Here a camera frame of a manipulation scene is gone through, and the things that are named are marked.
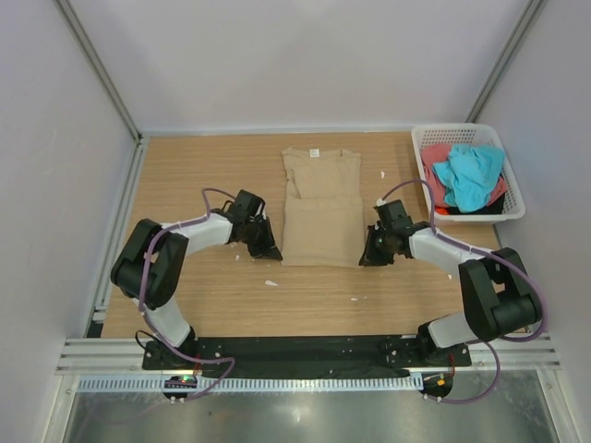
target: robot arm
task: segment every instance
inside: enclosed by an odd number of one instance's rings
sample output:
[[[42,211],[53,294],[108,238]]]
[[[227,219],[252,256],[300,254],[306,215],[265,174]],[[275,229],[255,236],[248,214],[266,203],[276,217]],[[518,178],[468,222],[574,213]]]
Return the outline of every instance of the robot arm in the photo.
[[[282,259],[264,211],[264,200],[241,190],[228,205],[227,210],[225,206],[213,210],[203,223],[171,229],[156,244],[158,255],[152,259],[146,285],[145,316],[164,339],[184,353],[193,354],[191,348],[196,339],[175,299],[186,256],[214,245],[243,242],[253,258]],[[148,245],[154,235],[171,226],[174,224],[140,221],[113,266],[111,281],[136,304]]]
[[[433,353],[467,341],[491,341],[532,325],[542,308],[531,288],[493,257],[472,252],[473,247],[433,230],[426,222],[413,223],[400,200],[382,203],[380,220],[368,227],[368,240],[359,265],[384,266],[394,255],[428,261],[459,278],[464,312],[439,318],[419,327],[426,351]],[[511,262],[525,272],[519,254],[510,248],[479,248]],[[504,287],[497,290],[496,285]]]

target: white plastic basket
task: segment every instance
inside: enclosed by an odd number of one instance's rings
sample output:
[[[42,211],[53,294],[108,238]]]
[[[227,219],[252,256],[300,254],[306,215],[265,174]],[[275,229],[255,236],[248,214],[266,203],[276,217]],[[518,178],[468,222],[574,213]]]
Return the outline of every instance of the white plastic basket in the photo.
[[[436,143],[467,143],[475,146],[490,145],[504,150],[497,132],[488,125],[475,124],[446,124],[446,125],[421,125],[415,126],[411,132],[413,145],[415,147],[416,164],[423,180],[423,162],[421,161],[421,150]],[[481,222],[496,223],[505,220],[520,219],[525,214],[525,204],[515,180],[515,174],[505,157],[502,165],[502,177],[507,183],[505,203],[502,214],[498,215],[442,215],[435,212],[435,223],[451,224],[457,222]],[[427,201],[427,208],[430,209],[431,199],[428,196],[427,188],[423,186],[423,193]]]

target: wooden tabletop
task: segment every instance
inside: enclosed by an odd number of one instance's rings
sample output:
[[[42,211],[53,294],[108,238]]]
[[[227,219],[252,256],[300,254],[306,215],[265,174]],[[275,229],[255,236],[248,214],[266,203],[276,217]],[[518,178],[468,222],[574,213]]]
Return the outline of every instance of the wooden tabletop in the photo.
[[[205,212],[200,190],[241,188],[267,201],[281,248],[285,171],[281,150],[345,148],[361,153],[361,194],[367,224],[390,188],[418,178],[408,133],[282,134],[152,138],[129,222],[177,222]],[[415,222],[427,219],[420,185],[392,198]],[[212,206],[224,198],[210,195]],[[497,247],[489,225],[442,227],[474,245]],[[278,286],[268,286],[274,281]],[[295,336],[415,333],[431,319],[462,309],[459,282],[426,262],[398,257],[378,268],[293,268],[252,261],[245,245],[216,246],[187,257],[176,297],[200,336]],[[103,337],[133,337],[145,329],[135,305],[114,288]]]

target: pink cloth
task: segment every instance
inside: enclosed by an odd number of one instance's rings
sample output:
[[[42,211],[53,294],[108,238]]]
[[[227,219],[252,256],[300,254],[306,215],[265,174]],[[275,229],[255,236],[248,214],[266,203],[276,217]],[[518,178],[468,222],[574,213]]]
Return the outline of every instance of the pink cloth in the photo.
[[[437,143],[421,150],[421,160],[423,161],[423,171],[425,172],[425,180],[433,188],[433,194],[435,196],[435,206],[440,208],[449,208],[450,205],[445,203],[445,194],[447,189],[445,185],[440,181],[437,175],[433,172],[433,163],[441,163],[447,161],[447,156],[452,150],[450,143]],[[487,206],[494,203],[497,198],[507,192],[507,184],[505,180],[500,176],[497,185],[490,194],[490,200]]]

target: wall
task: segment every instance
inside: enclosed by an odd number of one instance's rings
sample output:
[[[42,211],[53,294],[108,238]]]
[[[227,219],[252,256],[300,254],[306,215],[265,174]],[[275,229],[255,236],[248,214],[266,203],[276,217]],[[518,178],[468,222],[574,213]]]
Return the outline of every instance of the wall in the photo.
[[[546,289],[549,330],[586,415],[591,411],[589,18],[586,0],[550,1],[481,118],[499,131],[527,210],[520,221],[499,226],[501,240],[520,251]]]
[[[525,0],[72,0],[144,131],[464,121]]]
[[[133,148],[49,0],[0,14],[1,441],[37,442]]]

